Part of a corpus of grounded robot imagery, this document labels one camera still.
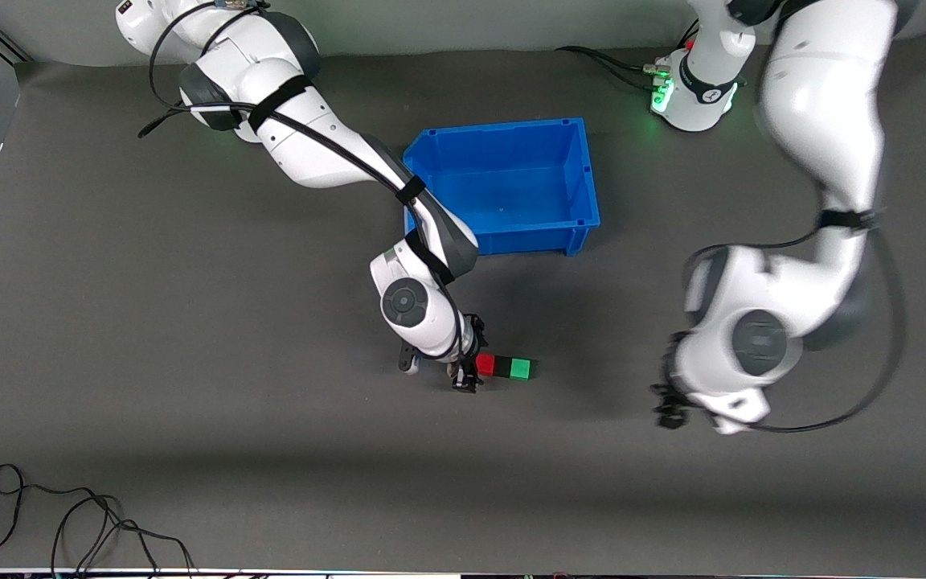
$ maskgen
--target green block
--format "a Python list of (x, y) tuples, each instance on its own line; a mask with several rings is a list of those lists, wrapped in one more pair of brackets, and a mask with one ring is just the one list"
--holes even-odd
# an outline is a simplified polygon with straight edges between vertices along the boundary
[(530, 380), (531, 361), (529, 359), (514, 358), (510, 365), (510, 380)]

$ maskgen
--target blue container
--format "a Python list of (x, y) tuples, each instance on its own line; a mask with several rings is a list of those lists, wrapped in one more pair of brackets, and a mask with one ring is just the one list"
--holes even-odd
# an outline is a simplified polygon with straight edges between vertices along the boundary
[[(562, 249), (573, 257), (599, 227), (581, 118), (427, 129), (404, 161), (470, 226), (482, 256)], [(405, 221), (409, 232), (408, 212)]]

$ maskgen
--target gray tabletop surface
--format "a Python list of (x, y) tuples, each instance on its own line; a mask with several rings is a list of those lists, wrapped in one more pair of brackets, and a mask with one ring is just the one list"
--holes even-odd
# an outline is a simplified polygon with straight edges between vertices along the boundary
[[(177, 70), (159, 71), (166, 94)], [(342, 120), (397, 151), (430, 127), (587, 122), (602, 227), (584, 252), (485, 257), (453, 285), (491, 351), (540, 360), (540, 377), (464, 396), (434, 368), (396, 370), (367, 271), (402, 236), (386, 191), (295, 186), (188, 117), (136, 139), (161, 112), (144, 68), (19, 76), (0, 155), (0, 462), (33, 483), (117, 495), (201, 567), (926, 577), (926, 37), (894, 45), (879, 89), (910, 349), (870, 411), (800, 436), (723, 437), (701, 415), (668, 432), (647, 388), (686, 327), (684, 257), (811, 226), (812, 184), (756, 124), (751, 85), (684, 134), (580, 55), (325, 61)], [(769, 389), (772, 422), (848, 408), (888, 333), (881, 302)], [(70, 502), (30, 495), (0, 567), (47, 565)], [(0, 497), (0, 536), (11, 508)], [(97, 524), (75, 518), (64, 563)], [(100, 564), (145, 565), (131, 536)]]

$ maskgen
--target blue plastic bin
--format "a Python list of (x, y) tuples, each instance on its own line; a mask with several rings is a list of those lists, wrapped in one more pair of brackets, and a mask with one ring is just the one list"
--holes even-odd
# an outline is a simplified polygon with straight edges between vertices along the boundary
[[(592, 161), (581, 118), (426, 129), (405, 165), (495, 253), (573, 257), (599, 227)], [(405, 214), (405, 230), (412, 219)]]

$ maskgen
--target white robotic arm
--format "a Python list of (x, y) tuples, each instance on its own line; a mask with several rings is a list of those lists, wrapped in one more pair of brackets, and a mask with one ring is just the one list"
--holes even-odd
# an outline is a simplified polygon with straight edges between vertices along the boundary
[(891, 0), (786, 5), (760, 112), (822, 190), (816, 256), (735, 245), (704, 257), (685, 300), (694, 327), (677, 335), (655, 386), (661, 425), (682, 425), (687, 404), (704, 408), (718, 432), (752, 428), (769, 411), (762, 388), (787, 374), (804, 346), (834, 345), (860, 322), (860, 265), (884, 150), (875, 89), (895, 15)]
[[(371, 262), (371, 276), (383, 317), (409, 346), (400, 369), (412, 373), (421, 356), (438, 359), (452, 365), (454, 388), (473, 392), (481, 320), (461, 314), (445, 289), (474, 267), (473, 232), (386, 146), (334, 114), (312, 84), (320, 69), (313, 37), (295, 18), (245, 0), (200, 6), (201, 0), (124, 0), (117, 23), (144, 54), (173, 27), (178, 51), (195, 54), (180, 74), (183, 103), (208, 127), (260, 142), (295, 183), (325, 188), (378, 180), (396, 191), (418, 228)], [(247, 103), (251, 113), (224, 103)]]

